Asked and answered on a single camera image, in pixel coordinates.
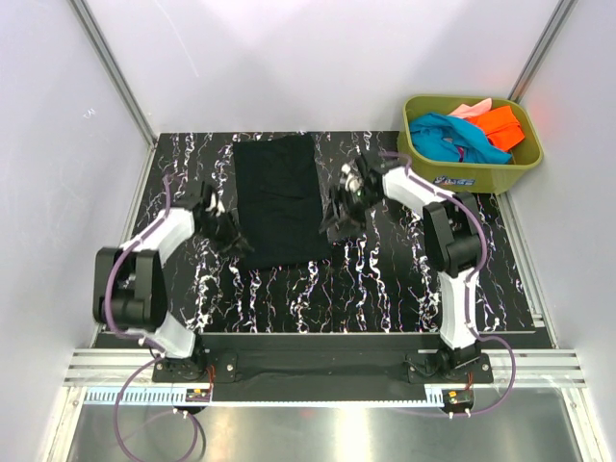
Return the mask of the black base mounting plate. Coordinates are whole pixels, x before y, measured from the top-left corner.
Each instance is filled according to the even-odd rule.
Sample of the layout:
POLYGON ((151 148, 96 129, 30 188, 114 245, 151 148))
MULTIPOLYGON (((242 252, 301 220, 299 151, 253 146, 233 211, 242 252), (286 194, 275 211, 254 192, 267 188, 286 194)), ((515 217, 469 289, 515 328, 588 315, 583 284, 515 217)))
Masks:
POLYGON ((226 333, 204 334, 201 341, 211 375, 157 366, 154 381, 211 385, 216 403, 274 406, 336 401, 408 404, 426 397, 426 385, 479 387, 494 382, 486 354, 442 372, 444 348, 435 333, 226 333))

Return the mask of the blue t-shirt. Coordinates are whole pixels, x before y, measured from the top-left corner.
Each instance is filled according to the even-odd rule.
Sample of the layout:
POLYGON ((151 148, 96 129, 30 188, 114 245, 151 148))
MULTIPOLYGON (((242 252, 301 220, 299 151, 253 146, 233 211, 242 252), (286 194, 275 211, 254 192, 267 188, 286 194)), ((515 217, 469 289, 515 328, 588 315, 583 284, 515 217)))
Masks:
POLYGON ((428 113, 408 127, 414 148, 431 161, 506 165, 512 158, 492 145, 481 129, 458 117, 428 113))

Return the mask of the olive green plastic bin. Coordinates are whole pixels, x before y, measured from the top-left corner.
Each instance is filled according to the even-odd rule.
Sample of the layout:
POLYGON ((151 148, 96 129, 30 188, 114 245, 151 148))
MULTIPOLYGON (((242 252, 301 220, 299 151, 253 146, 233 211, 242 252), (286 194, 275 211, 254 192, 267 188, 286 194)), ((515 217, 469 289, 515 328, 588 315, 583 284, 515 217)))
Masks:
POLYGON ((452 191, 505 193, 543 161, 527 111, 511 100, 420 94, 404 103, 402 119, 398 151, 452 191))

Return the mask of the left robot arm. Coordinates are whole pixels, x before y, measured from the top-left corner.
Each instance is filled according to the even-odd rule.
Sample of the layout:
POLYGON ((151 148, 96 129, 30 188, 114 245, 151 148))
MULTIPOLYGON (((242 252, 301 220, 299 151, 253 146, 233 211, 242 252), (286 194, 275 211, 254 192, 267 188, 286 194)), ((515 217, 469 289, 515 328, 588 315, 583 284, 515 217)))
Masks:
POLYGON ((244 256, 252 248, 211 185, 198 182, 175 201, 168 180, 164 185, 159 215, 131 240, 96 253, 92 316, 117 337, 159 351, 183 378, 196 381, 208 368, 206 347, 169 311, 165 264, 195 236, 220 254, 244 256))

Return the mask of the aluminium frame post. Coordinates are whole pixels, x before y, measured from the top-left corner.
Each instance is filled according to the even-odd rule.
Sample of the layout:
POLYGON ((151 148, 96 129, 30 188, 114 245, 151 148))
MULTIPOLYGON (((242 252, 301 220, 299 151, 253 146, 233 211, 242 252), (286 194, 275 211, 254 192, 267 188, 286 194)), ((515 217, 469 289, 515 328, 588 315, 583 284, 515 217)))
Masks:
POLYGON ((547 58, 559 33, 578 4, 578 0, 559 0, 552 11, 539 39, 532 48, 526 62, 516 79, 508 99, 520 103, 536 77, 541 65, 547 58))
POLYGON ((132 92, 114 56, 112 48, 106 40, 88 2, 85 0, 68 0, 67 3, 73 10, 99 62, 106 71, 118 96, 128 111, 129 116, 140 132, 141 137, 149 147, 154 146, 158 139, 158 135, 152 129, 135 94, 132 92))

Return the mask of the orange t-shirt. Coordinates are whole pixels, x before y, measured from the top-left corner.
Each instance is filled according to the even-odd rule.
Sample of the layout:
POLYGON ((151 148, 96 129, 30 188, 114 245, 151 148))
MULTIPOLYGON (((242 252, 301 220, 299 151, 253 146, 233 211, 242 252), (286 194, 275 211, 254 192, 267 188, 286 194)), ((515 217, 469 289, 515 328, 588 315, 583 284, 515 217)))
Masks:
POLYGON ((470 117, 468 121, 481 129, 487 140, 502 151, 511 150, 526 137, 518 118, 509 106, 470 117))

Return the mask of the right aluminium frame post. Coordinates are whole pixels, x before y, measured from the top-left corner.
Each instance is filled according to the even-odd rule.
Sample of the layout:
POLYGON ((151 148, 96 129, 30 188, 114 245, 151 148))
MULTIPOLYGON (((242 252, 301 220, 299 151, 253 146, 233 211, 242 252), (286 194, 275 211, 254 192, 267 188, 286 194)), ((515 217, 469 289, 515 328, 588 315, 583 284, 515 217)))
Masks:
POLYGON ((539 39, 532 48, 526 62, 516 79, 508 99, 520 103, 536 77, 541 65, 547 58, 559 33, 578 4, 578 0, 559 0, 552 11, 539 39))

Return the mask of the pink t-shirt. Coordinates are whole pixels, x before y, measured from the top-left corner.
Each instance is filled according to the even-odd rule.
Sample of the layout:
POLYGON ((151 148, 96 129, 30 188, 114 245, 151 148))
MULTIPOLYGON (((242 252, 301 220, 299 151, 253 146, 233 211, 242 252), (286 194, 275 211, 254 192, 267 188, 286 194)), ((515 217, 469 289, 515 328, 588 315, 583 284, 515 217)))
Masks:
POLYGON ((457 108, 455 108, 449 116, 454 116, 458 118, 468 119, 472 117, 482 116, 492 110, 493 99, 485 98, 480 100, 473 105, 469 104, 460 104, 457 108))

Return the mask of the left aluminium frame post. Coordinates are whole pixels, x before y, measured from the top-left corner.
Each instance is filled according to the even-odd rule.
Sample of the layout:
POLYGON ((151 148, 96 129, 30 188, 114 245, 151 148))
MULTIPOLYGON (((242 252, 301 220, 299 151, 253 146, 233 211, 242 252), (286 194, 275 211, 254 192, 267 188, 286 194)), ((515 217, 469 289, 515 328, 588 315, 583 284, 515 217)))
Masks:
POLYGON ((106 40, 88 2, 85 0, 68 0, 67 3, 73 10, 99 62, 106 71, 118 96, 128 111, 129 116, 140 132, 141 137, 149 147, 154 146, 158 139, 158 135, 152 129, 135 94, 132 92, 114 56, 112 48, 106 40))

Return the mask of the black t-shirt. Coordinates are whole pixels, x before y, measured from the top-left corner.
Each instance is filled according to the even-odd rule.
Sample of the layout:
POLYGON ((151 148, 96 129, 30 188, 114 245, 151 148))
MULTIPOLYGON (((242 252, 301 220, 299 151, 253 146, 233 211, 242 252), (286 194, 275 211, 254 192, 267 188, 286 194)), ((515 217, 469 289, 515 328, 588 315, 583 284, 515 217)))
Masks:
POLYGON ((321 188, 309 134, 233 143, 237 210, 253 251, 245 270, 295 266, 330 257, 320 231, 321 188))

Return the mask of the black marbled table mat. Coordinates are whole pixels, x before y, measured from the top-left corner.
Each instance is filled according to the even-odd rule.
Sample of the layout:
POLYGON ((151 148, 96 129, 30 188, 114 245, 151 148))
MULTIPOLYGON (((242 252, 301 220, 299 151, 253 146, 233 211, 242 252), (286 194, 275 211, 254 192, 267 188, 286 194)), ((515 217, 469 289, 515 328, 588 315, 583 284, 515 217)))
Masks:
MULTIPOLYGON (((158 139, 132 234, 165 206, 162 178, 178 198, 193 181, 217 187, 225 207, 237 203, 234 141, 272 140, 287 133, 163 133, 158 139)), ((340 166, 359 152, 396 151, 398 132, 313 132, 321 196, 340 166)), ((476 291, 477 330, 534 330, 533 315, 491 194, 476 196, 488 259, 476 291)), ((436 272, 424 255, 417 214, 389 201, 371 210, 367 230, 333 243, 331 258, 294 268, 244 271, 198 237, 164 269, 168 308, 199 333, 434 332, 441 323, 436 272)))

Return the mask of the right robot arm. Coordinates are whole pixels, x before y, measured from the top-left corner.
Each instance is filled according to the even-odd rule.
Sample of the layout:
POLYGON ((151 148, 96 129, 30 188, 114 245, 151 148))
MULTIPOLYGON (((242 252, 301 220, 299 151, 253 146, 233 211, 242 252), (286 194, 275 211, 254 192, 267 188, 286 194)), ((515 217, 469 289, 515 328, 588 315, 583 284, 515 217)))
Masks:
POLYGON ((344 164, 338 181, 329 187, 320 231, 347 225, 363 229, 367 211, 384 199, 422 218, 424 252, 440 281, 442 324, 441 346, 416 371, 425 378, 439 374, 445 380, 458 381, 481 354, 474 306, 487 243, 476 199, 468 192, 453 193, 433 185, 411 167, 392 162, 371 167, 362 157, 356 158, 355 164, 344 164))

